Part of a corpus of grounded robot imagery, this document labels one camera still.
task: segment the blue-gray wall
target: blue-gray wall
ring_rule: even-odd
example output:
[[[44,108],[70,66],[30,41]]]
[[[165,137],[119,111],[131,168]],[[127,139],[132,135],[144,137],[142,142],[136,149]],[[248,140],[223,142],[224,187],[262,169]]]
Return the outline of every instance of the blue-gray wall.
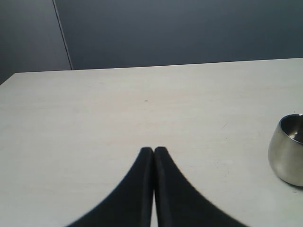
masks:
[[[75,69],[303,57],[302,0],[55,0]]]
[[[70,69],[52,0],[0,1],[0,84],[15,72]]]

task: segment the white table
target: white table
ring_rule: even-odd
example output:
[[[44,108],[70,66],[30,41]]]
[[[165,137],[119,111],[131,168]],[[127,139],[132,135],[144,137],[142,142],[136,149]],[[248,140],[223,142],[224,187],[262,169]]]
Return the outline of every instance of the white table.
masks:
[[[0,226],[69,224],[160,145],[243,223],[302,226],[303,191],[267,160],[302,98],[303,59],[17,73],[0,86]]]

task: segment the stainless steel cup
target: stainless steel cup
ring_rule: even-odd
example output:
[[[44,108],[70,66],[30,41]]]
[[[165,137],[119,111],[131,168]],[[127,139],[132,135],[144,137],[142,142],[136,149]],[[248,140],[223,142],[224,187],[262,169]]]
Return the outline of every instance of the stainless steel cup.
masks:
[[[269,145],[268,159],[279,178],[303,186],[303,114],[280,120]]]

